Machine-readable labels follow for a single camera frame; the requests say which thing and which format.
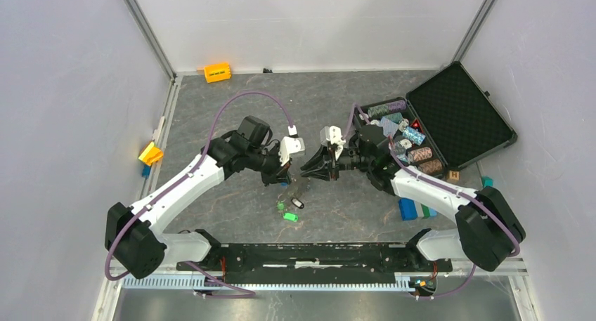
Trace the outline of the black key tag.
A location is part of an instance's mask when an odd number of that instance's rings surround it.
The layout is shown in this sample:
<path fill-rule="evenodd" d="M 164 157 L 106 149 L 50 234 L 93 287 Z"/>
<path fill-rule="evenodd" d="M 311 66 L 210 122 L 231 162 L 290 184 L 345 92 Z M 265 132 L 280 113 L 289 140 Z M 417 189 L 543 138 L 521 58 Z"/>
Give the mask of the black key tag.
<path fill-rule="evenodd" d="M 291 203 L 298 209 L 303 209 L 305 207 L 304 203 L 296 197 L 291 199 Z"/>

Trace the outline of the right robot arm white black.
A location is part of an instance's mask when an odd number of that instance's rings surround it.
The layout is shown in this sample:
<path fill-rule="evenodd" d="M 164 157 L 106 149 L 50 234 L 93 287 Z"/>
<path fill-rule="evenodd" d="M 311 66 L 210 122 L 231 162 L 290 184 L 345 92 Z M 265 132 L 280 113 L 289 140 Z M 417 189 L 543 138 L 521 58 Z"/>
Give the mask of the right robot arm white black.
<path fill-rule="evenodd" d="M 318 151 L 300 168 L 303 177 L 335 181 L 341 171 L 359 170 L 374 188 L 454 222 L 454 229 L 422 231 L 409 241 L 406 262 L 412 269 L 424 270 L 439 259 L 467 259 L 492 272 L 519 255 L 526 234 L 499 190 L 453 185 L 405 166 L 396 156 L 399 144 L 379 126 L 364 125 L 349 140 L 336 126 L 325 127 L 320 136 Z"/>

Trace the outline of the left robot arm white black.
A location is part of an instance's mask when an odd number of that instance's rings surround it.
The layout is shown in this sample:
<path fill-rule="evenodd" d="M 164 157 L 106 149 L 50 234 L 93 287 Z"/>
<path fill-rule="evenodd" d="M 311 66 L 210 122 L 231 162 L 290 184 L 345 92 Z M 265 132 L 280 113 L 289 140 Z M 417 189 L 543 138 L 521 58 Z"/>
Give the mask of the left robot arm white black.
<path fill-rule="evenodd" d="M 304 151 L 304 141 L 294 126 L 288 131 L 271 144 L 270 126 L 247 116 L 238 129 L 209 140 L 188 166 L 147 197 L 129 206 L 112 205 L 105 227 L 105 276 L 142 279 L 163 263 L 183 261 L 204 270 L 217 267 L 221 252 L 204 235 L 166 234 L 164 229 L 206 191 L 245 169 L 260 173 L 264 185 L 290 183 L 292 157 Z"/>

